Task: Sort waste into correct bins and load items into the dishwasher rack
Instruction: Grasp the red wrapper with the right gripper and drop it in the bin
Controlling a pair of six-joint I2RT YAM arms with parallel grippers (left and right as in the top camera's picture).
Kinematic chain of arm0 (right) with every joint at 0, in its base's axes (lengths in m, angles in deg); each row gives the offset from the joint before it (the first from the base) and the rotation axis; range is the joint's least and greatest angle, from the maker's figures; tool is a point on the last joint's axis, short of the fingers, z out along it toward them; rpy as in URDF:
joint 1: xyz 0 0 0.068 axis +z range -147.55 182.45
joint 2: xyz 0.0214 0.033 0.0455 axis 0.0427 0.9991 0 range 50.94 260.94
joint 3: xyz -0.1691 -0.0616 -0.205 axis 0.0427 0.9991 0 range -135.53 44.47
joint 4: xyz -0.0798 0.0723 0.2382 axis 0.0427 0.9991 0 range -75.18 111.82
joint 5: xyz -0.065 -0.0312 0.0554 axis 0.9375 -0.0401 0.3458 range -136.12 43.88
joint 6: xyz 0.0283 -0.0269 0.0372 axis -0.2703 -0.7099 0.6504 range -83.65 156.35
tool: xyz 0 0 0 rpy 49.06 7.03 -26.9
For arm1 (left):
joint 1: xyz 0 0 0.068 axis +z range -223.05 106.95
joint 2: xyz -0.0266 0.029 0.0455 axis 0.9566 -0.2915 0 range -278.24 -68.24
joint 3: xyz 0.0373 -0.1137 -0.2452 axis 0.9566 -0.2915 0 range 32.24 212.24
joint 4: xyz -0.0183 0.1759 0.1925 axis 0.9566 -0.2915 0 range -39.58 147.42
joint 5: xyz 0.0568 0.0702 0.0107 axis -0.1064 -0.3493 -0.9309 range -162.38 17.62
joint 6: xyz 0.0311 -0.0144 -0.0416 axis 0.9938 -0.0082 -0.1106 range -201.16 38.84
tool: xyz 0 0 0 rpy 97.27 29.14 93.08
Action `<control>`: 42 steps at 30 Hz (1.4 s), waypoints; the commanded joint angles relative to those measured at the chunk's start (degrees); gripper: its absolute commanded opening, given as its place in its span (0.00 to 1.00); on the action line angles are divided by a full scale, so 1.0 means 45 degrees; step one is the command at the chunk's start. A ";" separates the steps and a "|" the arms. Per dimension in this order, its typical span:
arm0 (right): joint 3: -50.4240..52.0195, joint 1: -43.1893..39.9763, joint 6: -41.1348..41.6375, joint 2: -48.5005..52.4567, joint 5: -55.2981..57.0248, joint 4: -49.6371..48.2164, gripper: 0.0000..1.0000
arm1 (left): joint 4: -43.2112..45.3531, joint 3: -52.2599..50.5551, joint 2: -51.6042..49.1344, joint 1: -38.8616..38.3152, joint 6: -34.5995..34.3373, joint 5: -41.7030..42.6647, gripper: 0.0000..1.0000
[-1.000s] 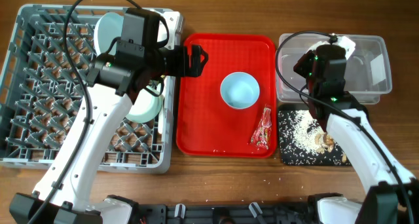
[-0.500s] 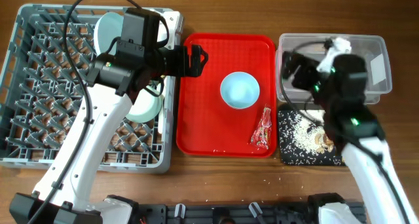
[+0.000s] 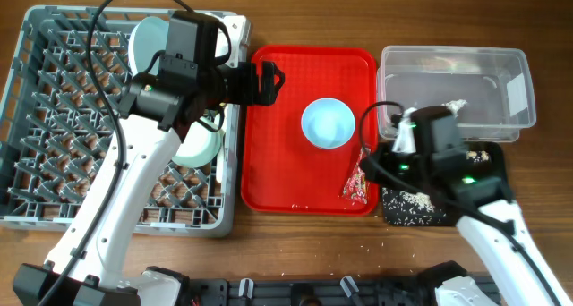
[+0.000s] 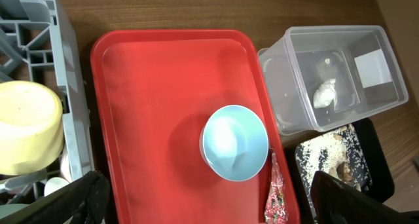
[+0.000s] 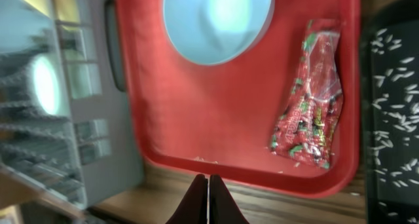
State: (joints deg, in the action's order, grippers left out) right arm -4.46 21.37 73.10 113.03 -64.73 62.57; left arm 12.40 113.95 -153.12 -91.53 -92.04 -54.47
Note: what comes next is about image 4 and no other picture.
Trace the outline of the yellow plastic cup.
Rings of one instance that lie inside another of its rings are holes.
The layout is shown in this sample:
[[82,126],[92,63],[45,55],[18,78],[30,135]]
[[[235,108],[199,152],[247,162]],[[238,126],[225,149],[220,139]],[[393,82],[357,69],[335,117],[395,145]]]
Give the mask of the yellow plastic cup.
[[54,162],[64,146],[63,107],[48,87],[29,81],[1,84],[1,173],[29,174]]

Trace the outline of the red snack wrapper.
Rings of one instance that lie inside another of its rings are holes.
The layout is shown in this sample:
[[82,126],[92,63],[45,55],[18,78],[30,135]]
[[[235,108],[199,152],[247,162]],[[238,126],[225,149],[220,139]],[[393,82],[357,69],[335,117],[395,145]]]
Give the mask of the red snack wrapper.
[[284,197],[285,183],[273,149],[271,150],[271,161],[270,189],[265,205],[264,219],[266,224],[284,224],[288,220]]

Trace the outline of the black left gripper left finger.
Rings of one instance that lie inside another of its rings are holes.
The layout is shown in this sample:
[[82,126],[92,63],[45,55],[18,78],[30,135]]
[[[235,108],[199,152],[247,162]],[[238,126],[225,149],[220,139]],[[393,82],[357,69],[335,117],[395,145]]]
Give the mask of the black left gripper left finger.
[[109,180],[99,171],[1,218],[1,224],[101,223],[110,196]]

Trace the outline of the light blue food bowl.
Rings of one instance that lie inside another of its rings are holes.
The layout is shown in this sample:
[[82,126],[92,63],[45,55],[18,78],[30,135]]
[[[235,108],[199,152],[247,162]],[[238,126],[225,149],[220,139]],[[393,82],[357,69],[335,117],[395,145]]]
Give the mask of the light blue food bowl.
[[242,182],[263,168],[269,150],[265,125],[252,110],[226,105],[207,120],[200,133],[200,154],[221,178]]

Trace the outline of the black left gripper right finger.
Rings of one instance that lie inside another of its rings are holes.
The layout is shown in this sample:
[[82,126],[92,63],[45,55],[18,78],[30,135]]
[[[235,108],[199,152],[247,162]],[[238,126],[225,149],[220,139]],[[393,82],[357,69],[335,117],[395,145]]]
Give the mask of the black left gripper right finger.
[[318,223],[418,223],[418,212],[397,212],[325,172],[315,173],[310,196]]

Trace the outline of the white napkin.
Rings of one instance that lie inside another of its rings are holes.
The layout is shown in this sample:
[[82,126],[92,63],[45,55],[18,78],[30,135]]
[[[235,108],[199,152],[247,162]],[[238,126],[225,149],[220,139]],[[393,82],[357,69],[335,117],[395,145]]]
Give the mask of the white napkin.
[[315,91],[313,105],[316,109],[328,107],[336,100],[335,83],[336,79],[328,79]]

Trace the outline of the light green small bowl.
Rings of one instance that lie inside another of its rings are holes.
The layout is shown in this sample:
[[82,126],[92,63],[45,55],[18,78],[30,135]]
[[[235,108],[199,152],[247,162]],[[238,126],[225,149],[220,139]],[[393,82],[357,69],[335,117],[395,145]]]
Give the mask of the light green small bowl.
[[5,204],[0,205],[0,219],[13,214],[23,208],[27,207],[27,204]]

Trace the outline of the white plastic spoon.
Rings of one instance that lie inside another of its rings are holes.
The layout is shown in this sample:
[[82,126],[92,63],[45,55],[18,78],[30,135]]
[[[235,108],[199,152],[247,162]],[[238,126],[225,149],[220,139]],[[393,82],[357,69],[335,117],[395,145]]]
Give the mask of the white plastic spoon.
[[66,179],[62,177],[52,177],[45,184],[44,196],[48,196],[66,185],[69,185],[69,182]]

